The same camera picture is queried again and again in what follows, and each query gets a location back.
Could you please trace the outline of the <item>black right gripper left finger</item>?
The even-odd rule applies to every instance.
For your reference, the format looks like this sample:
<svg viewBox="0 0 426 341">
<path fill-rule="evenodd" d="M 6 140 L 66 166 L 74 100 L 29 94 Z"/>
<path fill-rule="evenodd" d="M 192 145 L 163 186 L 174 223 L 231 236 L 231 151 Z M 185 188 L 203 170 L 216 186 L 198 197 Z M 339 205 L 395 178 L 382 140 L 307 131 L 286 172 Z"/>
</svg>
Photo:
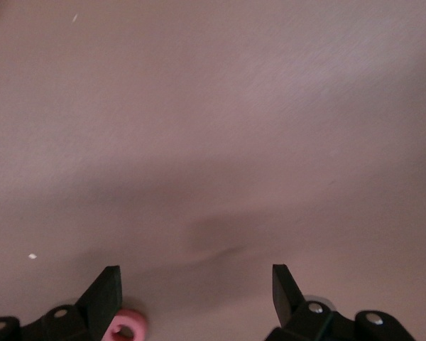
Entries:
<svg viewBox="0 0 426 341">
<path fill-rule="evenodd" d="M 59 305 L 27 325 L 0 317 L 0 341 L 101 340 L 122 305 L 121 269 L 107 266 L 73 305 Z"/>
</svg>

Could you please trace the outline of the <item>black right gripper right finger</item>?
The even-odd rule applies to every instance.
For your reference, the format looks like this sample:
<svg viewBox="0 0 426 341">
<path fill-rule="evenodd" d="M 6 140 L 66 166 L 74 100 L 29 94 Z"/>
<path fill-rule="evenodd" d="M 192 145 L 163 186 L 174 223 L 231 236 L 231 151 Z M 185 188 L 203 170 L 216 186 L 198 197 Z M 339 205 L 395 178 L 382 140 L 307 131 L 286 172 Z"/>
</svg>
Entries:
<svg viewBox="0 0 426 341">
<path fill-rule="evenodd" d="M 320 301 L 306 299 L 285 264 L 273 265 L 272 289 L 280 326 L 267 341 L 412 340 L 396 318 L 382 311 L 362 310 L 350 320 Z"/>
</svg>

